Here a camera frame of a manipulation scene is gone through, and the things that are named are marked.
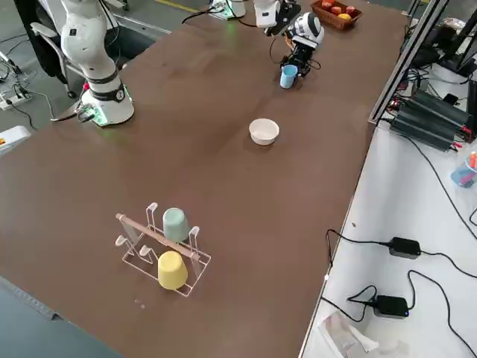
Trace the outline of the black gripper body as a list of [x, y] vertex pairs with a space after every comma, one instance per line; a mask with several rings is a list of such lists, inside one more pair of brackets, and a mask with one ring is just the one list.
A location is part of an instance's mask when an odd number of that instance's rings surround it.
[[312, 57], [312, 47], [306, 43], [292, 42], [292, 50], [287, 59], [287, 64], [296, 67], [306, 67]]

